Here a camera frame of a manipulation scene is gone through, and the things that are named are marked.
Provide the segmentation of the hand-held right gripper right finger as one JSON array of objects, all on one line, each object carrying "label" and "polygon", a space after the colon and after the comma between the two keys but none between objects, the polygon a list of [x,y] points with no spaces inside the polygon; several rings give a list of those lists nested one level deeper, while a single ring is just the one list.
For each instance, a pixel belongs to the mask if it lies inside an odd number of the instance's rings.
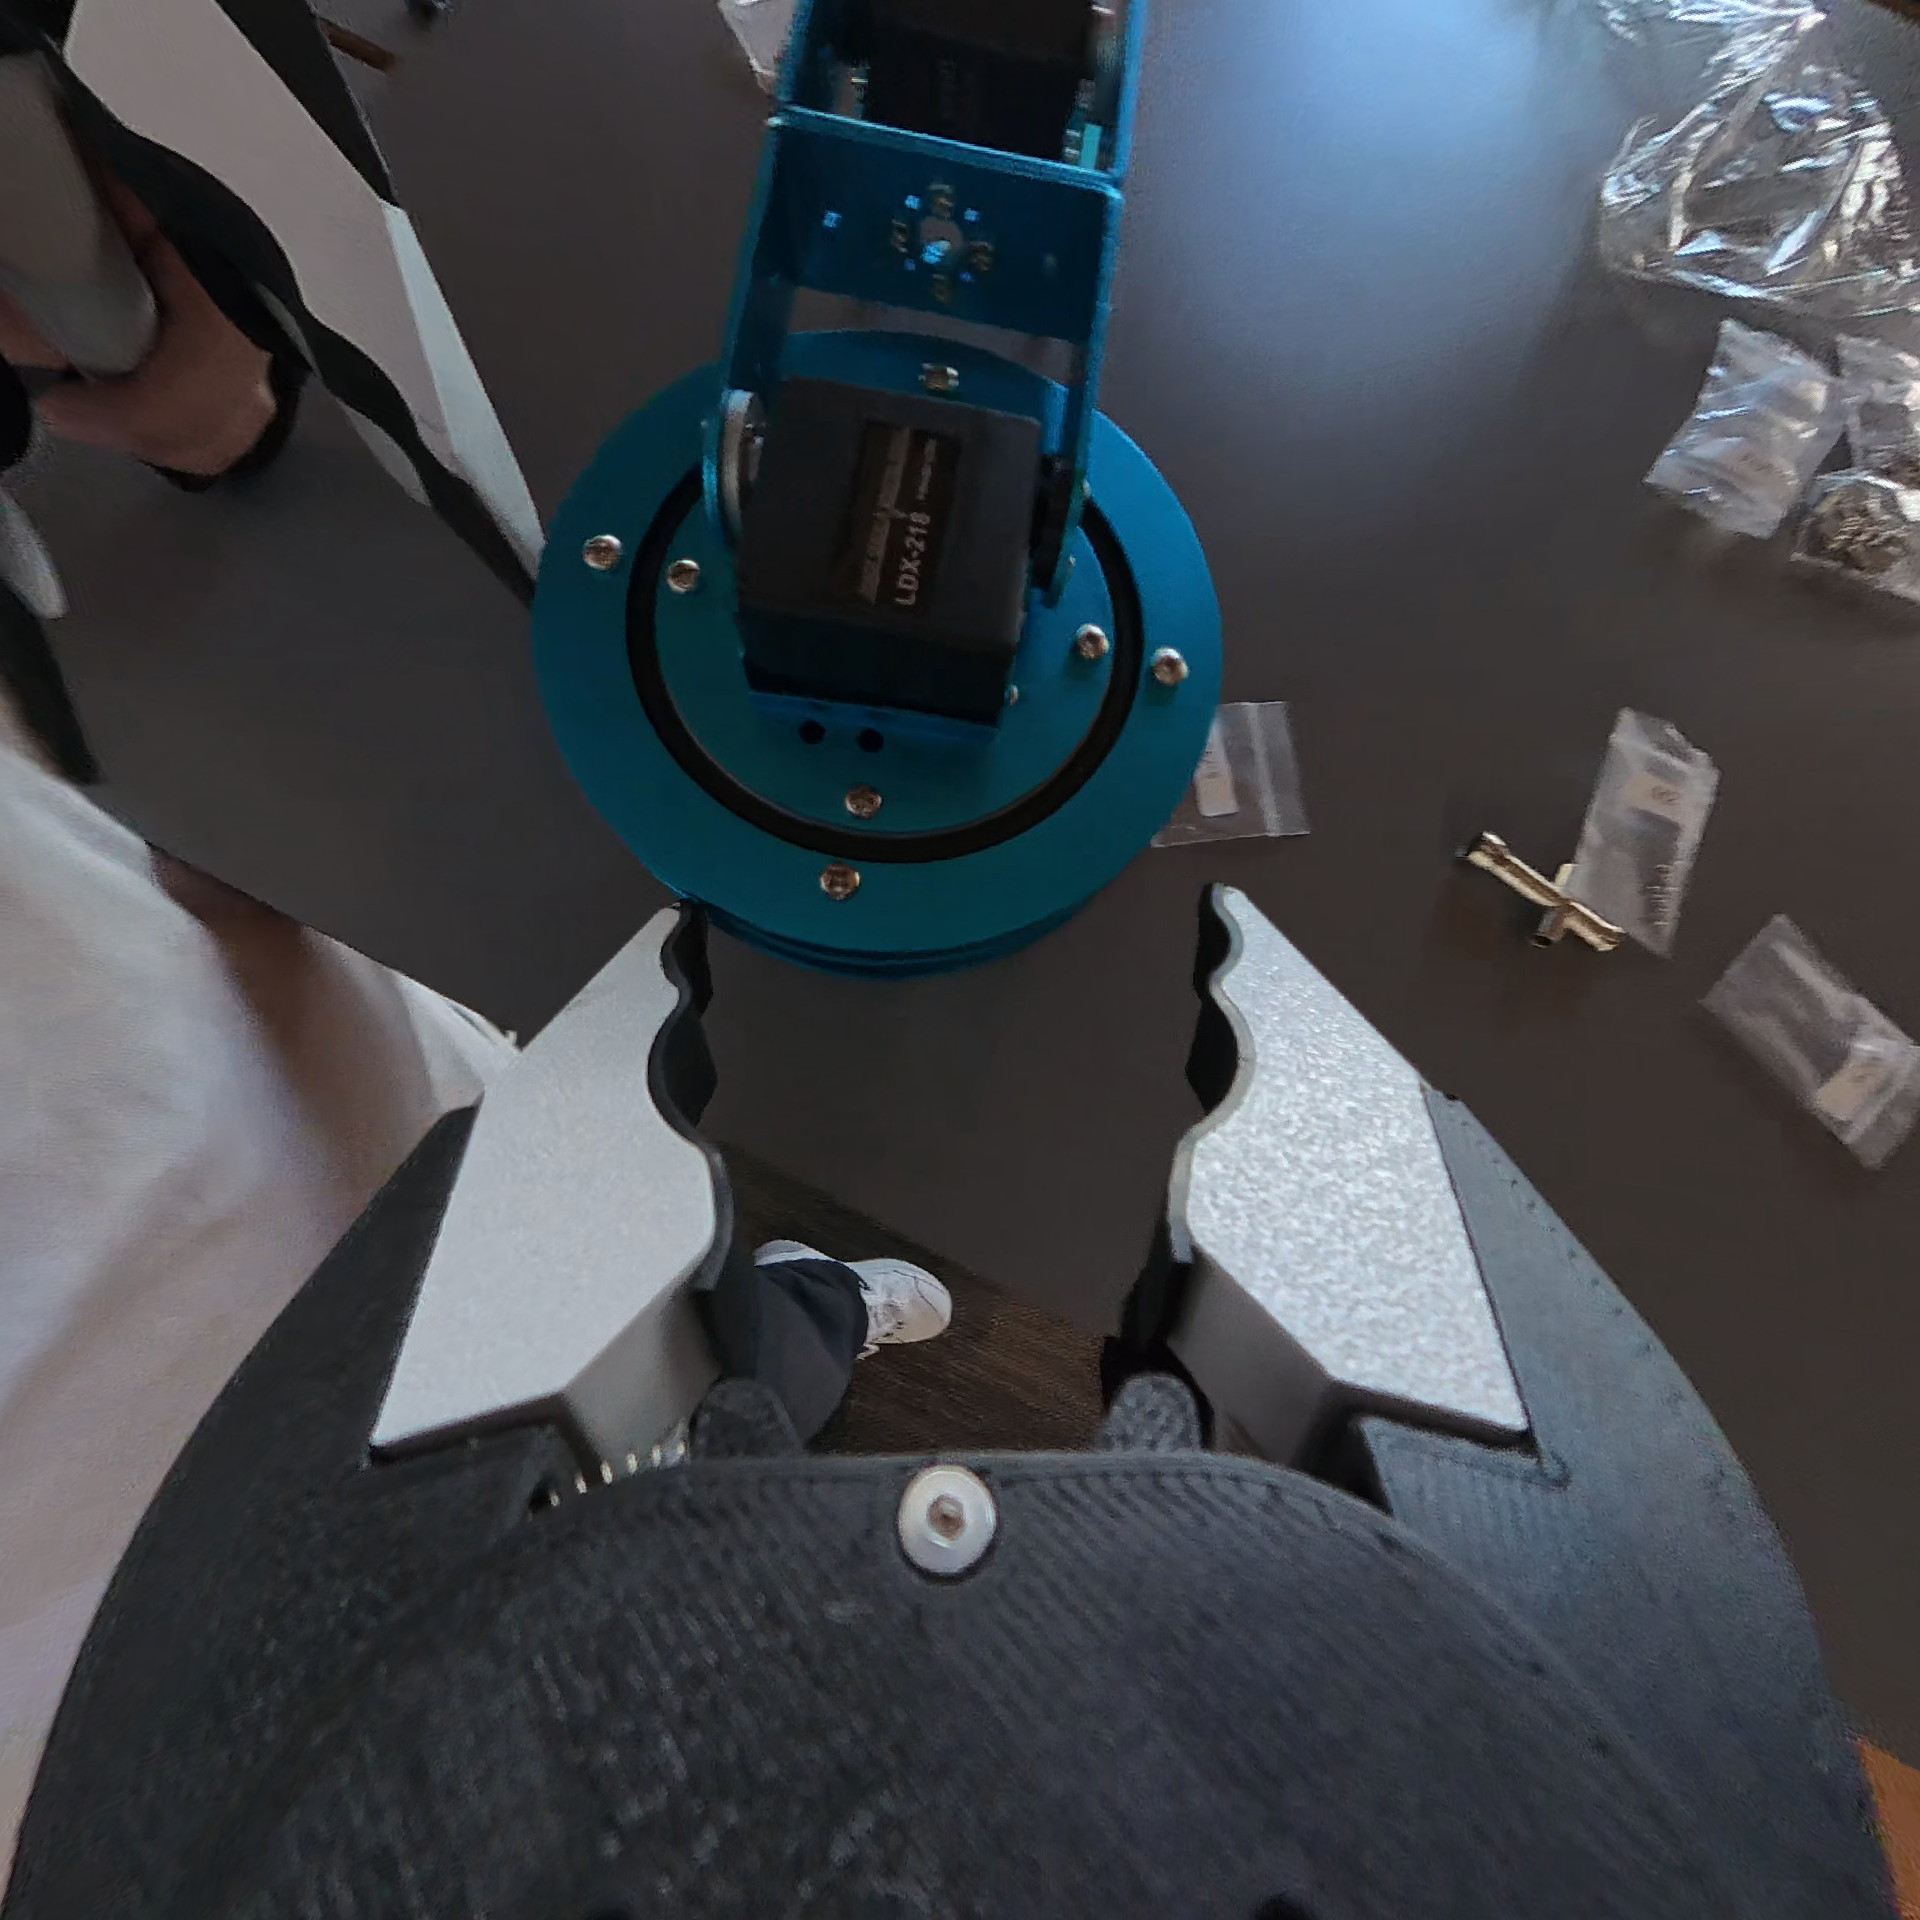
[{"label": "hand-held right gripper right finger", "polygon": [[1161,1342],[1226,1449],[1302,1465],[1351,1416],[1522,1444],[1420,1070],[1232,883],[1201,889],[1194,997]]}]

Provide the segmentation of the person's left hand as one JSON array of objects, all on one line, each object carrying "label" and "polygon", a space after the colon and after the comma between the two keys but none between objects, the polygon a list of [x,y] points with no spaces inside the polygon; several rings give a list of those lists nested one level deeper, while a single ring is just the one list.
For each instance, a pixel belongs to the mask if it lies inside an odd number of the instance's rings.
[{"label": "person's left hand", "polygon": [[115,178],[106,206],[156,301],[146,358],[120,378],[68,378],[65,358],[3,297],[3,358],[15,372],[52,372],[35,400],[44,429],[68,443],[132,455],[191,482],[241,465],[280,415],[274,354],[204,290],[154,215]]}]

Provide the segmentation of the zip bag of dark screws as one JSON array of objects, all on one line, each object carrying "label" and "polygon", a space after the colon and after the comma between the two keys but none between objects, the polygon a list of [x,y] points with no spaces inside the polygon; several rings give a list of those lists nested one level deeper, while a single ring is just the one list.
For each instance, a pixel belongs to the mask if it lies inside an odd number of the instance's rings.
[{"label": "zip bag of dark screws", "polygon": [[1821,473],[1793,525],[1787,564],[1916,607],[1916,489],[1871,469]]}]

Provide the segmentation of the metal cross wrench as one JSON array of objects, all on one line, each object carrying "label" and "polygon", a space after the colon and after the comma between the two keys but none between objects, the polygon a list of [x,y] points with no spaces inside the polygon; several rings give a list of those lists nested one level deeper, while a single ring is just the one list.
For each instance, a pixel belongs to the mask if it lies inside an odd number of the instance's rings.
[{"label": "metal cross wrench", "polygon": [[1475,835],[1462,849],[1460,863],[1479,874],[1495,877],[1511,896],[1522,899],[1536,912],[1530,930],[1534,946],[1559,946],[1572,940],[1595,954],[1610,954],[1623,940],[1623,927],[1595,912],[1595,906],[1575,899],[1566,886],[1571,865],[1553,874],[1534,868],[1513,845],[1492,830]]}]

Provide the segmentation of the blue toy robot arm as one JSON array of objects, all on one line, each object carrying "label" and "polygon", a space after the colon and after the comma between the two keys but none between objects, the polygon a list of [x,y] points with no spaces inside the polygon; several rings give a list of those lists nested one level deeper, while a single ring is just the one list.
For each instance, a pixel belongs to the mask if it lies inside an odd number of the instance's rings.
[{"label": "blue toy robot arm", "polygon": [[547,729],[738,940],[964,968],[1185,795],[1218,593],[1099,406],[1140,61],[1142,4],[797,4],[724,350],[555,520]]}]

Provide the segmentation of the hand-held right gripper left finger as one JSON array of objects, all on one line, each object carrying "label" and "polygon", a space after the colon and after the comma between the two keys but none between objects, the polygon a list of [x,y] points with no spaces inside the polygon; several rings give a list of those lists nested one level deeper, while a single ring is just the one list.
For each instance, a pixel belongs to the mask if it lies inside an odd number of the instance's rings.
[{"label": "hand-held right gripper left finger", "polygon": [[735,1197],[703,1140],[707,921],[653,912],[477,1098],[371,1454],[555,1425],[582,1472],[663,1464],[720,1374]]}]

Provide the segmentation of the crumpled clear plastic wrap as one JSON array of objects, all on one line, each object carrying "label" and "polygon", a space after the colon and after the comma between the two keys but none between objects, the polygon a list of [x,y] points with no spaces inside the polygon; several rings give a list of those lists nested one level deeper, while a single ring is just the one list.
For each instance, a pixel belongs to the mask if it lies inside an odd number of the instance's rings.
[{"label": "crumpled clear plastic wrap", "polygon": [[1916,201],[1880,98],[1819,4],[1601,4],[1639,52],[1696,69],[1595,193],[1610,270],[1821,326],[1916,324]]}]

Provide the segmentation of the dark grey desk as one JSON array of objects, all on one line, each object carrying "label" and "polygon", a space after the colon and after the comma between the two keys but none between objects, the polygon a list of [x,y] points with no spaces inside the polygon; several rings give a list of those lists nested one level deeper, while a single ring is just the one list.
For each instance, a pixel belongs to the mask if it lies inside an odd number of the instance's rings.
[{"label": "dark grey desk", "polygon": [[[1313,830],[1155,849],[985,968],[712,940],[724,1153],[1101,1328],[1194,1116],[1205,882],[1506,1150],[1783,1533],[1836,1694],[1916,1758],[1916,1136],[1870,1169],[1701,994],[1787,916],[1916,1036],[1916,614],[1644,484],[1717,307],[1592,256],[1688,69],[1590,4],[1155,4],[1099,396],[1174,482],[1223,696],[1290,701]],[[228,496],[20,482],[106,801],[527,1038],[663,903],[539,714],[525,619],[327,400]],[[1534,946],[1460,863],[1571,865],[1622,708],[1717,793],[1670,958]]]}]

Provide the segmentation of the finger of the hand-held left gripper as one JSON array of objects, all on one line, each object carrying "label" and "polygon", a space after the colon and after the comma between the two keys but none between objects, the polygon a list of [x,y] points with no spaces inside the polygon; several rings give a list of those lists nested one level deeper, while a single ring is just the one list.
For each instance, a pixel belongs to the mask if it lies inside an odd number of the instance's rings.
[{"label": "finger of the hand-held left gripper", "polygon": [[310,4],[68,4],[65,83],[228,320],[527,605],[540,516]]},{"label": "finger of the hand-held left gripper", "polygon": [[441,520],[493,516],[493,401],[341,61],[52,61],[154,326],[68,435],[215,482],[318,383]]}]

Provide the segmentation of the white sneaker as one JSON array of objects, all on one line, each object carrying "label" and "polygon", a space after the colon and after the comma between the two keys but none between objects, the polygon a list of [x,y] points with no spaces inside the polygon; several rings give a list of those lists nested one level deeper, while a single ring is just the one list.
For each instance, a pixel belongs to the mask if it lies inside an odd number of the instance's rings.
[{"label": "white sneaker", "polygon": [[755,1248],[755,1272],[819,1325],[834,1356],[866,1359],[949,1328],[946,1285],[902,1259],[847,1263],[799,1241],[768,1241]]}]

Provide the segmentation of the empty clear labelled zip bag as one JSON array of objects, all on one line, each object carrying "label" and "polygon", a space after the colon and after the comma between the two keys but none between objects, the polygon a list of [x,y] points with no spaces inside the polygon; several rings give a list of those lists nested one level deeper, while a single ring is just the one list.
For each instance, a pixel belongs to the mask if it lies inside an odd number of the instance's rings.
[{"label": "empty clear labelled zip bag", "polygon": [[1155,849],[1286,840],[1313,830],[1290,728],[1290,701],[1223,701],[1183,801],[1147,840]]}]

